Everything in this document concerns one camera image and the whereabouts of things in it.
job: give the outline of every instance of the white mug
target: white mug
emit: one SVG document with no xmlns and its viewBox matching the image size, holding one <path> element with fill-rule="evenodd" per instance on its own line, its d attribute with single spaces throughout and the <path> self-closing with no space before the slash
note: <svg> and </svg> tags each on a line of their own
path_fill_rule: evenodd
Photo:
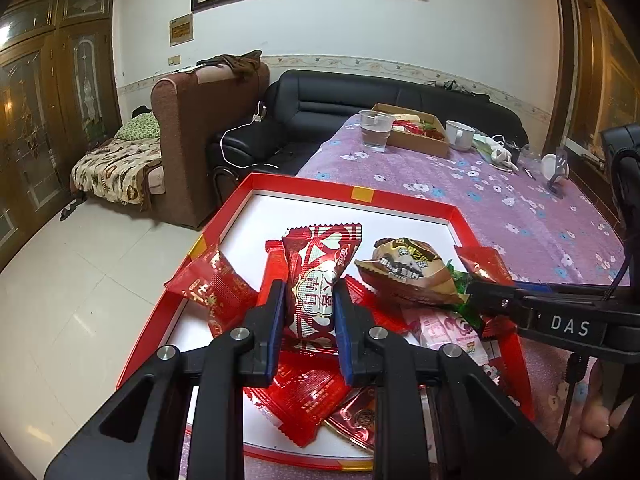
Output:
<svg viewBox="0 0 640 480">
<path fill-rule="evenodd" d="M 475 128 L 457 121 L 447 121 L 446 134 L 449 145 L 460 152 L 471 149 L 474 140 Z"/>
</svg>

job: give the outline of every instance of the purple tablecloth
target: purple tablecloth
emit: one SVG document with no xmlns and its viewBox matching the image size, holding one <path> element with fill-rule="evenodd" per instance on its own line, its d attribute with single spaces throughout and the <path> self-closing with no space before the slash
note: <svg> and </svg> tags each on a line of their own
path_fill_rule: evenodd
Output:
<svg viewBox="0 0 640 480">
<path fill-rule="evenodd" d="M 362 145 L 358 116 L 304 165 L 298 176 L 370 187 L 453 204 L 482 245 L 494 247 L 514 280 L 609 284 L 624 259 L 613 229 L 571 181 L 554 197 L 534 171 L 506 174 L 476 152 L 450 150 L 437 158 L 388 146 L 375 153 Z M 523 340 L 536 405 L 536 425 L 556 436 L 566 398 L 562 374 L 567 352 Z M 572 440 L 586 396 L 586 381 L 574 396 L 563 443 Z"/>
</svg>

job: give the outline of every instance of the pink snack package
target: pink snack package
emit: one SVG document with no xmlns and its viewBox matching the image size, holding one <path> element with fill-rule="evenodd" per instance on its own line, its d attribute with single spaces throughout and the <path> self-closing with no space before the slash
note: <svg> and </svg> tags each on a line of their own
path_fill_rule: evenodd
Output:
<svg viewBox="0 0 640 480">
<path fill-rule="evenodd" d="M 482 366 L 489 362 L 486 351 L 474 328 L 457 312 L 439 308 L 405 309 L 404 318 L 420 346 L 437 350 L 455 343 Z"/>
</svg>

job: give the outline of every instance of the green pillow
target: green pillow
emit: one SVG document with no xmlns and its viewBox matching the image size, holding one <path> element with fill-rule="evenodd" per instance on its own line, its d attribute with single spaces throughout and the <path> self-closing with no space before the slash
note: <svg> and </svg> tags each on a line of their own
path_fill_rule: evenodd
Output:
<svg viewBox="0 0 640 480">
<path fill-rule="evenodd" d="M 160 124 L 153 113 L 140 114 L 121 127 L 115 137 L 120 140 L 160 137 Z"/>
</svg>

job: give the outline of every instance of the tile floor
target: tile floor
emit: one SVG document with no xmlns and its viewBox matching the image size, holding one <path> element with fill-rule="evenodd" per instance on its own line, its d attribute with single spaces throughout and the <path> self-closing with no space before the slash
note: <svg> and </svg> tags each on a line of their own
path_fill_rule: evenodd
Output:
<svg viewBox="0 0 640 480">
<path fill-rule="evenodd" d="M 198 232 L 88 201 L 0 273 L 0 433 L 41 479 L 111 395 Z"/>
</svg>

